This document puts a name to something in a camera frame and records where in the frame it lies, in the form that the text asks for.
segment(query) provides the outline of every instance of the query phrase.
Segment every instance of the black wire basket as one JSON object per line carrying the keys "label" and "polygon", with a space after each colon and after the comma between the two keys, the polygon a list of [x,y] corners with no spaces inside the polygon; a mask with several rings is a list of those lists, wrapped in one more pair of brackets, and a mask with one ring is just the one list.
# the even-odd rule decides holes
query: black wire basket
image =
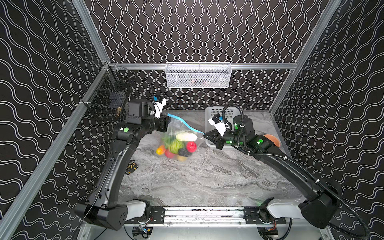
{"label": "black wire basket", "polygon": [[133,81],[134,76],[123,80],[110,74],[105,75],[93,93],[92,101],[86,104],[90,115],[99,121],[124,121]]}

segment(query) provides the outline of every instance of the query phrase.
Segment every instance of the plastic basket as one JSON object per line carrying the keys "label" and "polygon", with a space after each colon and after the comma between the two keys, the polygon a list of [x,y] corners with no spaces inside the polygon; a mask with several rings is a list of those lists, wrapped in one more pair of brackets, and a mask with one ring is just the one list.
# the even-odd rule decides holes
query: plastic basket
{"label": "plastic basket", "polygon": [[[213,125],[210,125],[208,119],[212,118],[215,114],[219,113],[221,115],[224,107],[207,107],[205,109],[205,132],[209,132],[215,129]],[[237,108],[229,107],[225,110],[225,117],[228,122],[233,126],[233,118],[237,115],[240,115],[240,112]],[[205,143],[210,147],[216,149],[216,145],[209,141],[205,140]],[[235,150],[230,144],[225,144],[223,150]]]}
{"label": "plastic basket", "polygon": [[105,75],[86,104],[90,115],[100,121],[123,121],[126,117],[125,105],[129,97],[131,82]]}
{"label": "plastic basket", "polygon": [[166,63],[169,88],[227,88],[230,63]]}

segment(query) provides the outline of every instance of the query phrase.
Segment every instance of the white vegetable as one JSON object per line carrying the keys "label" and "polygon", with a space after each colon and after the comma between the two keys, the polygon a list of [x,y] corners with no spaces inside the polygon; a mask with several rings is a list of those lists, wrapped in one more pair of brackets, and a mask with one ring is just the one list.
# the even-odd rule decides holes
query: white vegetable
{"label": "white vegetable", "polygon": [[192,132],[181,132],[176,135],[176,139],[184,142],[194,142],[196,141],[197,136]]}

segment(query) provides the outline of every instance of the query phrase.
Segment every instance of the red fruit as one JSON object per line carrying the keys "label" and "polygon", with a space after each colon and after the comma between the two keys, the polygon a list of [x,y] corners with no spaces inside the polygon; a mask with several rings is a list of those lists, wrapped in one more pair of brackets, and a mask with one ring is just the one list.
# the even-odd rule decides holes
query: red fruit
{"label": "red fruit", "polygon": [[167,158],[173,158],[173,156],[175,156],[175,154],[171,153],[168,149],[166,150],[166,152],[164,154],[167,156]]}
{"label": "red fruit", "polygon": [[188,152],[195,152],[197,149],[197,145],[195,142],[188,142],[186,148]]}

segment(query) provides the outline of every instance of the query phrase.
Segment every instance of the gray plastic basket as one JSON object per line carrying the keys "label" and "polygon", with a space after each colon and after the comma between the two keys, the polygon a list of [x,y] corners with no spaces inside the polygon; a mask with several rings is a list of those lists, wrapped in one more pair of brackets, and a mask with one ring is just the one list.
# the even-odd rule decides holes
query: gray plastic basket
{"label": "gray plastic basket", "polygon": [[230,63],[166,63],[169,88],[227,88]]}
{"label": "gray plastic basket", "polygon": [[[205,109],[205,132],[209,132],[215,129],[213,125],[210,125],[208,122],[208,119],[212,118],[215,114],[219,113],[221,115],[224,107],[207,107]],[[240,115],[240,112],[237,108],[229,107],[225,110],[225,117],[228,119],[228,122],[232,124],[233,127],[233,118],[237,115]],[[208,139],[205,140],[205,143],[210,147],[216,149],[216,146],[214,143],[209,141]],[[225,144],[223,147],[223,150],[236,150],[234,149],[230,144]]]}

